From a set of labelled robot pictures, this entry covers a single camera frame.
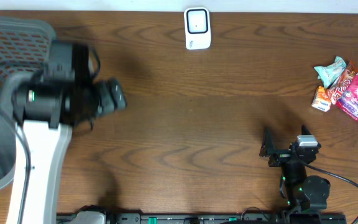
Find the orange-red snack bar wrapper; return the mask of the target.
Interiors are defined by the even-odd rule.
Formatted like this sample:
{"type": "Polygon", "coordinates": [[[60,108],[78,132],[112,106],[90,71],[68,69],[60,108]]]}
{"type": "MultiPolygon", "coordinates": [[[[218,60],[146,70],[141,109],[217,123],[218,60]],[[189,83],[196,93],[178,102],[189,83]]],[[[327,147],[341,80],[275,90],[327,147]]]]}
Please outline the orange-red snack bar wrapper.
{"type": "Polygon", "coordinates": [[[337,80],[327,89],[326,93],[333,105],[335,105],[342,94],[352,83],[352,79],[357,74],[357,68],[351,60],[345,70],[340,74],[337,80]]]}

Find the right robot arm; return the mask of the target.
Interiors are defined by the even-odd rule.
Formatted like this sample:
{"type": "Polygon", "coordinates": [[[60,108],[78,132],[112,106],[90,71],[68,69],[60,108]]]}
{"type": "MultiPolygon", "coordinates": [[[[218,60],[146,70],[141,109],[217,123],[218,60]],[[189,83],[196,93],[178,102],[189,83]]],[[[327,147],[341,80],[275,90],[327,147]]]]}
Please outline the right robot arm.
{"type": "Polygon", "coordinates": [[[316,160],[320,143],[301,127],[288,149],[277,149],[268,128],[259,156],[268,158],[270,167],[279,167],[282,176],[279,184],[280,194],[287,200],[288,207],[270,218],[276,223],[322,223],[321,212],[327,208],[331,184],[318,175],[307,175],[306,166],[316,160]]]}

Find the mint green wipes pack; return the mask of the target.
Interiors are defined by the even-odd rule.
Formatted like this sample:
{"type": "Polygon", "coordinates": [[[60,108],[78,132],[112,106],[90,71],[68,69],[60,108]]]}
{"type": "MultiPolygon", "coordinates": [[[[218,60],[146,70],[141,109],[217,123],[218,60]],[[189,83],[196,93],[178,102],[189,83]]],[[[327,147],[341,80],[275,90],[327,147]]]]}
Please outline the mint green wipes pack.
{"type": "Polygon", "coordinates": [[[336,56],[334,63],[328,66],[316,66],[314,67],[315,71],[318,74],[318,79],[320,79],[323,83],[323,87],[327,89],[330,87],[336,79],[342,74],[342,72],[346,68],[345,61],[336,56]]]}

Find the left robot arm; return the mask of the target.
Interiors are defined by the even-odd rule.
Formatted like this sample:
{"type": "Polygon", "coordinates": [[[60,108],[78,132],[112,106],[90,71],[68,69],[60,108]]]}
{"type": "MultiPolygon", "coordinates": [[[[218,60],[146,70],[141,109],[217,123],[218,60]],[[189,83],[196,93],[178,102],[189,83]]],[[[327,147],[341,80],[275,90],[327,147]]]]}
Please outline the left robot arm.
{"type": "Polygon", "coordinates": [[[123,110],[115,78],[96,81],[94,48],[54,40],[48,61],[12,93],[16,163],[7,223],[56,223],[60,176],[73,128],[123,110]]]}

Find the small orange tissue pack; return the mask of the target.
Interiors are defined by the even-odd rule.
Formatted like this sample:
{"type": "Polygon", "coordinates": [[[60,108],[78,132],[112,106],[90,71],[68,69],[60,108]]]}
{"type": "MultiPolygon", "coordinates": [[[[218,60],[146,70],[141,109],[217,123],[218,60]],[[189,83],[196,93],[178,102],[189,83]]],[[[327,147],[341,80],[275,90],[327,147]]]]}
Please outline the small orange tissue pack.
{"type": "Polygon", "coordinates": [[[317,87],[311,106],[323,112],[330,110],[331,100],[322,86],[317,87]]]}

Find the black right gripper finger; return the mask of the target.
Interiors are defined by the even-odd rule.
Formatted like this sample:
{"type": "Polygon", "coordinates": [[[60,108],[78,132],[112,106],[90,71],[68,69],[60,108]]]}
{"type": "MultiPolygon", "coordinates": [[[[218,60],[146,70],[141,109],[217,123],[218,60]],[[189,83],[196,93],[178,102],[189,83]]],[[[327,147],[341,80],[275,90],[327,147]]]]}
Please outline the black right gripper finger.
{"type": "MultiPolygon", "coordinates": [[[[305,125],[303,125],[302,127],[301,127],[301,135],[302,134],[305,134],[305,135],[312,135],[311,133],[310,133],[310,131],[309,131],[309,129],[305,126],[305,125]]],[[[318,145],[316,146],[316,147],[314,147],[314,148],[321,148],[321,145],[320,145],[320,143],[318,142],[318,145]]]]}
{"type": "Polygon", "coordinates": [[[259,156],[268,157],[274,153],[274,143],[268,128],[264,129],[264,137],[260,148],[259,156]]]}

